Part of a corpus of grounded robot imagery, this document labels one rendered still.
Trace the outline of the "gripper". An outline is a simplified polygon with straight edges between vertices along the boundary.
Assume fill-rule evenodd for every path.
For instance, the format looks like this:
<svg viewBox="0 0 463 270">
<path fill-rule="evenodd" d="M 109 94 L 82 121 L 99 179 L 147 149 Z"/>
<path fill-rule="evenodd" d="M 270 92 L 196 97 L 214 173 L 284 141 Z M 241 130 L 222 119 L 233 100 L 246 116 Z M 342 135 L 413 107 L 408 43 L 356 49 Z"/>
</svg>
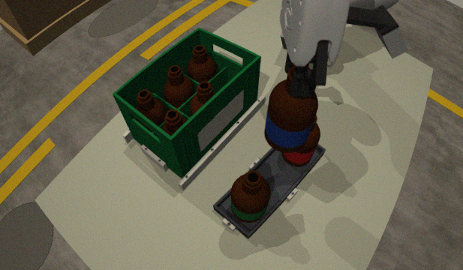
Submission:
<svg viewBox="0 0 463 270">
<path fill-rule="evenodd" d="M 327 66 L 332 67 L 338 57 L 349 7 L 350 0 L 282 0 L 280 24 L 287 47 L 285 73 L 293 65 L 297 67 L 291 97 L 312 97 L 316 86 L 326 85 Z M 313 70 L 304 69 L 309 63 L 313 63 Z"/>
</svg>

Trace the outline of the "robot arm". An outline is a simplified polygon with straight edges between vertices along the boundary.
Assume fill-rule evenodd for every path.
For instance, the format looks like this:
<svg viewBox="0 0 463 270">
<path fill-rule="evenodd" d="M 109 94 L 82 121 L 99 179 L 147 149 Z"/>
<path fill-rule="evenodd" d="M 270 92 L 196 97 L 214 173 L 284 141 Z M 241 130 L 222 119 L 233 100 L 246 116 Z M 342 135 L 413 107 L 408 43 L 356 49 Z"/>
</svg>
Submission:
<svg viewBox="0 0 463 270">
<path fill-rule="evenodd" d="M 375 28 L 393 58 L 408 51 L 398 23 L 388 12 L 399 0 L 350 0 L 347 24 Z"/>
</svg>

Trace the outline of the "green plastic crate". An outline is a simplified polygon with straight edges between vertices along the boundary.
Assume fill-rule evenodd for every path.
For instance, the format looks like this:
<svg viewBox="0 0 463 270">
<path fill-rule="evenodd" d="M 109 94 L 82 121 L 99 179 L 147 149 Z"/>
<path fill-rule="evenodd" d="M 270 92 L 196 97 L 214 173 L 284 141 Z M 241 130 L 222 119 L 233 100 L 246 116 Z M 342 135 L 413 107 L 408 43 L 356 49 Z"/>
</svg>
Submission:
<svg viewBox="0 0 463 270">
<path fill-rule="evenodd" d="M 213 44 L 242 58 L 242 64 L 214 51 Z M 203 45 L 216 63 L 217 74 L 209 81 L 216 94 L 191 116 L 190 103 L 199 83 L 187 75 L 187 65 L 197 45 Z M 195 91 L 178 109 L 164 99 L 167 72 L 174 65 L 180 66 L 183 75 L 191 79 Z M 189 34 L 130 78 L 113 97 L 133 138 L 182 179 L 257 101 L 258 86 L 256 73 L 237 51 L 210 37 Z M 187 119 L 172 136 L 161 129 L 165 121 L 157 126 L 136 109 L 137 95 L 143 89 L 159 99 L 167 111 L 177 110 Z"/>
</svg>

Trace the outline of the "brown bottle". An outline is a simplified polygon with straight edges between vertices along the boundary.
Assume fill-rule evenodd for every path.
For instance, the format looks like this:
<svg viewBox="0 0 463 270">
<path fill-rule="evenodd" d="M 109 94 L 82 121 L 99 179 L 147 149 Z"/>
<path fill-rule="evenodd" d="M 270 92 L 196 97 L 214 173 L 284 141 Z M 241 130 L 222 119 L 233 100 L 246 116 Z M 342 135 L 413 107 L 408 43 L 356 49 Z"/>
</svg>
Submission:
<svg viewBox="0 0 463 270">
<path fill-rule="evenodd" d="M 194 84 L 178 65 L 171 66 L 167 72 L 168 80 L 164 84 L 164 98 L 175 108 L 179 108 L 194 93 Z"/>
<path fill-rule="evenodd" d="M 269 96 L 264 135 L 268 144 L 283 153 L 300 150 L 306 143 L 318 109 L 318 99 L 291 97 L 290 87 L 295 65 L 287 79 L 278 83 Z"/>
<path fill-rule="evenodd" d="M 293 167 L 303 167 L 308 164 L 311 160 L 317 144 L 320 140 L 320 128 L 317 123 L 317 114 L 314 119 L 314 123 L 311 127 L 311 131 L 308 135 L 305 145 L 298 151 L 292 153 L 282 153 L 283 159 Z"/>
<path fill-rule="evenodd" d="M 215 94 L 216 93 L 213 91 L 213 87 L 209 82 L 200 82 L 197 87 L 197 93 L 193 96 L 190 103 L 191 116 Z"/>
<path fill-rule="evenodd" d="M 207 55 L 203 45 L 197 45 L 193 50 L 193 58 L 187 65 L 188 77 L 201 83 L 210 81 L 217 74 L 215 61 Z"/>
<path fill-rule="evenodd" d="M 251 170 L 238 177 L 231 188 L 231 209 L 233 215 L 245 223 L 262 218 L 269 203 L 269 183 L 259 172 Z"/>
<path fill-rule="evenodd" d="M 164 117 L 167 111 L 165 105 L 159 99 L 153 98 L 149 90 L 143 89 L 139 91 L 136 109 L 157 126 L 160 126 L 165 121 Z"/>
<path fill-rule="evenodd" d="M 168 110 L 164 120 L 165 123 L 161 129 L 171 136 L 187 121 L 176 109 Z"/>
</svg>

